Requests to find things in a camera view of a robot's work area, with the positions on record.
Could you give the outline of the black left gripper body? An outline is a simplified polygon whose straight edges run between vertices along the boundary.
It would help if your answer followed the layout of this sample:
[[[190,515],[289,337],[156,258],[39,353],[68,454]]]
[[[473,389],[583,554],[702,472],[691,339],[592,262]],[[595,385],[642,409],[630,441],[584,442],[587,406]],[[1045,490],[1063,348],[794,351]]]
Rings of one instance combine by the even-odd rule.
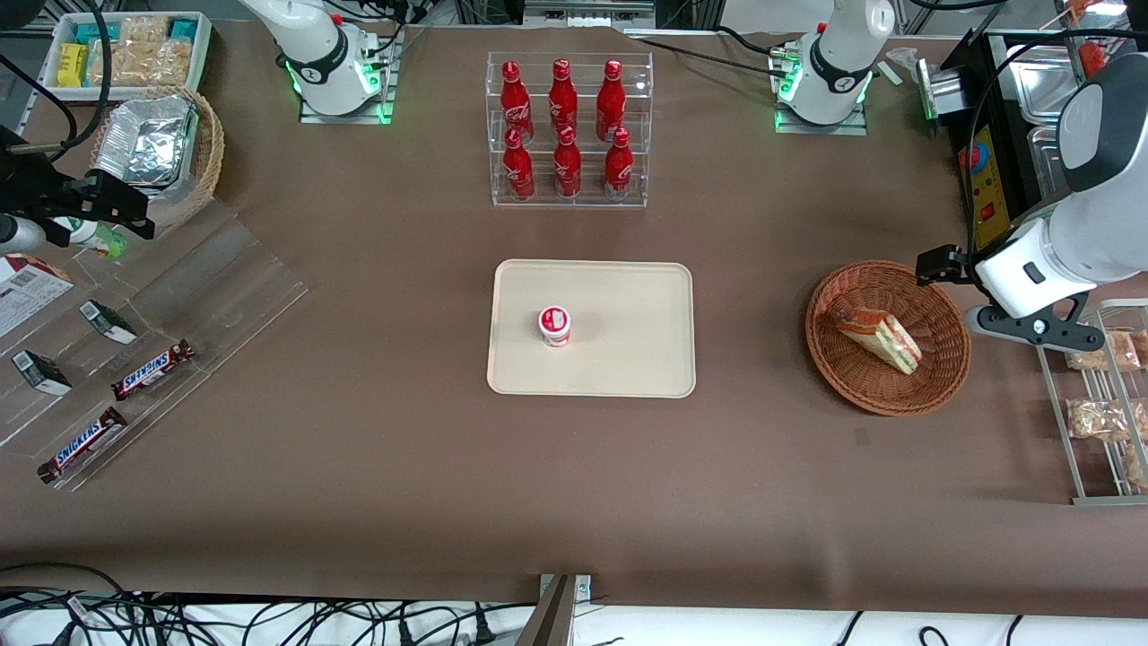
[[[916,285],[975,285],[972,262],[959,246],[940,246],[916,258]]]

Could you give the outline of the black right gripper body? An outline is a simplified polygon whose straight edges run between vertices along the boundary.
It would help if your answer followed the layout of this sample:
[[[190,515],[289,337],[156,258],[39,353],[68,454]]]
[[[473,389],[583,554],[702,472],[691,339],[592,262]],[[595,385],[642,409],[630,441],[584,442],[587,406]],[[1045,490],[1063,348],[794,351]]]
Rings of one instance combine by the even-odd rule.
[[[25,143],[1,127],[1,242],[3,246],[69,246],[73,234],[57,218],[126,226],[152,239],[148,197],[111,173],[91,169],[82,179],[65,176],[42,153],[17,154]]]

